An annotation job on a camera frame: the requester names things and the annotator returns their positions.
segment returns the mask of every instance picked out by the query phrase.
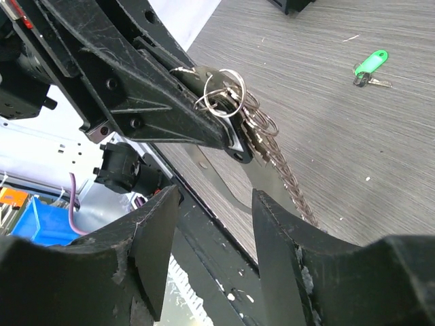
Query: gray floor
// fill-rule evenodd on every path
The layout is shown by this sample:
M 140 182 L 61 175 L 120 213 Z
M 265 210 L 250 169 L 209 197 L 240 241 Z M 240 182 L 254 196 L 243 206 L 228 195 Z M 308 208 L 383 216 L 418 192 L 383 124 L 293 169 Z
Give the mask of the gray floor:
M 394 87 L 353 86 L 352 66 L 380 49 L 389 59 L 376 77 Z M 279 142 L 324 227 L 364 245 L 435 233 L 434 50 L 433 0 L 317 0 L 291 17 L 267 0 L 222 0 L 189 53 L 244 76 L 279 122 Z M 223 200 L 182 149 L 162 148 L 255 256 L 250 216 Z M 249 203 L 241 169 L 207 153 Z

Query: green key tag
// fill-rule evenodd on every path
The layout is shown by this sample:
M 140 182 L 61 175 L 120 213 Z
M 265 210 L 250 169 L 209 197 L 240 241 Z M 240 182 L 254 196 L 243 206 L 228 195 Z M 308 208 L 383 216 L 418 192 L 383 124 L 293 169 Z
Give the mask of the green key tag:
M 355 69 L 355 76 L 360 73 L 374 73 L 388 59 L 385 50 L 373 52 L 358 68 Z

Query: wire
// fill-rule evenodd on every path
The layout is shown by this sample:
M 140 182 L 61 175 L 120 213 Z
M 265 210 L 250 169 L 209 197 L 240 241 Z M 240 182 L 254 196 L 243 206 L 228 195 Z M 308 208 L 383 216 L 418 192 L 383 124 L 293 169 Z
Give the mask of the wire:
M 69 226 L 71 227 L 71 229 L 81 235 L 81 236 L 85 236 L 88 233 L 85 231 L 81 231 L 81 229 L 77 228 L 74 224 L 74 203 L 75 203 L 75 191 L 77 190 L 77 185 L 75 184 L 75 175 L 74 173 L 69 173 L 69 176 L 71 177 L 71 197 L 70 197 L 70 201 L 69 201 L 69 208 L 68 208 L 68 221 L 69 221 Z

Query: blue bin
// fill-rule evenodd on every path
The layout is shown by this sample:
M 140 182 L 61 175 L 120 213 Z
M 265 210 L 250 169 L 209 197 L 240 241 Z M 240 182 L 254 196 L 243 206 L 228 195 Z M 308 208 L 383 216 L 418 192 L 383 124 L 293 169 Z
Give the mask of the blue bin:
M 42 246 L 65 246 L 79 237 L 69 226 L 67 209 L 43 204 L 35 197 L 10 234 Z

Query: orange object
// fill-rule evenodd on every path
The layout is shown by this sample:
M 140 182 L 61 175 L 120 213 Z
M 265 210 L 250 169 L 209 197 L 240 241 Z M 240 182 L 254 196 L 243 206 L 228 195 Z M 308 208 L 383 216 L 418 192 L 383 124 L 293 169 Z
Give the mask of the orange object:
M 26 192 L 2 188 L 0 191 L 0 202 L 6 205 L 11 205 L 12 207 L 21 207 L 28 195 L 29 194 Z

